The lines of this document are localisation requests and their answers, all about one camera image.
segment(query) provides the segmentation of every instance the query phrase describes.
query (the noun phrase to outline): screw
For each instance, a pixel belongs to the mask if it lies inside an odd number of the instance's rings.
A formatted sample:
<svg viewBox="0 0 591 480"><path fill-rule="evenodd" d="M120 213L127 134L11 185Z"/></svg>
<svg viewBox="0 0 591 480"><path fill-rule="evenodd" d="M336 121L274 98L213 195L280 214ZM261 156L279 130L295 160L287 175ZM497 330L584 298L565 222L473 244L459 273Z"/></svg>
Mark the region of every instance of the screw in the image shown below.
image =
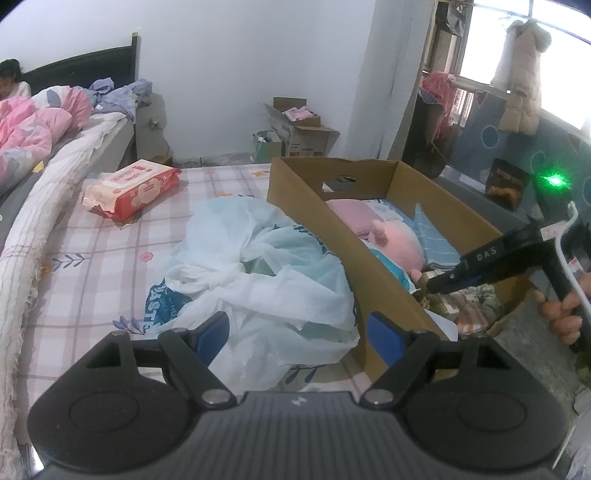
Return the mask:
<svg viewBox="0 0 591 480"><path fill-rule="evenodd" d="M228 403L231 398L230 392L228 390L223 390L221 388L212 388L211 390L207 390L206 392L201 395L202 400L211 406L223 405L224 403Z"/></svg>
<svg viewBox="0 0 591 480"><path fill-rule="evenodd" d="M365 401L372 405L385 405L394 401L394 395L383 388L372 388L363 394Z"/></svg>

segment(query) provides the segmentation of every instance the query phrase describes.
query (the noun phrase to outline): white wall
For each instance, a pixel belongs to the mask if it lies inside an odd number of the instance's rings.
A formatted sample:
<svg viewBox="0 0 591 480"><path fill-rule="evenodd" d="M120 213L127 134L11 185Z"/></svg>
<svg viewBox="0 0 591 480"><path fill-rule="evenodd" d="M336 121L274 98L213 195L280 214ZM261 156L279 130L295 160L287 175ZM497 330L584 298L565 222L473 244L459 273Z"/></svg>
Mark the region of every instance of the white wall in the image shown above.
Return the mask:
<svg viewBox="0 0 591 480"><path fill-rule="evenodd" d="M24 70L129 44L163 96L176 157L248 151L260 102L304 96L344 146L375 0L24 0L0 24L0 57Z"/></svg>
<svg viewBox="0 0 591 480"><path fill-rule="evenodd" d="M387 158L412 95L434 0L376 0L345 151Z"/></svg>
<svg viewBox="0 0 591 480"><path fill-rule="evenodd" d="M345 144L375 1L323 0L318 4L306 95L322 122L340 132L330 152L333 157L348 156Z"/></svg>

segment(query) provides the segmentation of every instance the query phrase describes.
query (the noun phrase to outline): bed sheet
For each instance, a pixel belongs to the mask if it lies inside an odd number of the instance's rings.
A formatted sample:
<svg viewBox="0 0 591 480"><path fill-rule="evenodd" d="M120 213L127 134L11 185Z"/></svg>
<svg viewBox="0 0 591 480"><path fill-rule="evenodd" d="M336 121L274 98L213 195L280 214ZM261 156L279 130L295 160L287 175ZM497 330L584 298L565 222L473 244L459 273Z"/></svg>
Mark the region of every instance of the bed sheet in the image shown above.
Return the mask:
<svg viewBox="0 0 591 480"><path fill-rule="evenodd" d="M269 171L269 165L183 170L176 189L125 226L88 212L81 194L74 197L49 238L38 302L24 329L15 432L20 443L27 441L26 412L51 383L115 330L113 321L143 318L148 289L161 280L194 207L216 196L266 197ZM161 378L157 369L142 373ZM358 398L369 385L348 355L336 365L294 367L275 389L349 390Z"/></svg>

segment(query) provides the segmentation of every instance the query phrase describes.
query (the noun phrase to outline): label sticker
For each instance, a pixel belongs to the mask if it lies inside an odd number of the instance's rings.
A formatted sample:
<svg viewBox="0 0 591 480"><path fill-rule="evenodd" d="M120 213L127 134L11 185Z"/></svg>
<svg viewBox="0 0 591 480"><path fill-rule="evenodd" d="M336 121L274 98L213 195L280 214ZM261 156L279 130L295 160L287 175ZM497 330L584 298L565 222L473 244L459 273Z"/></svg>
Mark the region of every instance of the label sticker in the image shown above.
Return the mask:
<svg viewBox="0 0 591 480"><path fill-rule="evenodd" d="M542 240L545 242L546 240L556 238L565 225L566 220L563 220L562 222L553 223L552 225L541 228L540 233L542 234Z"/></svg>

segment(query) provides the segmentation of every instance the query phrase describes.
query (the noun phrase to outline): small box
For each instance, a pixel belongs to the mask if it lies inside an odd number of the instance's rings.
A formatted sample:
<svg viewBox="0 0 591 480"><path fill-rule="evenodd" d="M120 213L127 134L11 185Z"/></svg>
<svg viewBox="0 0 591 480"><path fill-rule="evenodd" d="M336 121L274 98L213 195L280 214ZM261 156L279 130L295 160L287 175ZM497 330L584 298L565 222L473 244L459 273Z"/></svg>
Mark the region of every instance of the small box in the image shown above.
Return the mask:
<svg viewBox="0 0 591 480"><path fill-rule="evenodd" d="M270 141L260 142L259 137ZM282 157L284 155L283 142L274 130L262 130L257 132L253 142L255 163L270 163L273 157Z"/></svg>
<svg viewBox="0 0 591 480"><path fill-rule="evenodd" d="M302 102L303 105L306 104L305 99L290 99L300 100L291 104L283 100L285 100L283 97L275 97L273 103L282 108L286 105L291 105L289 108L297 105L301 107ZM298 125L290 122L281 110L271 105L265 104L265 106L269 112L271 128L285 142L285 155L288 157L324 157L339 137L339 132L332 128L322 125L319 127Z"/></svg>
<svg viewBox="0 0 591 480"><path fill-rule="evenodd" d="M306 106L306 102L307 100L305 98L273 97L273 108L283 113L290 108L302 108L303 106ZM287 117L285 117L285 119L292 125L297 125L298 127L322 127L320 115L317 115L314 112L312 113L314 116L312 118L306 118L305 120L291 121Z"/></svg>

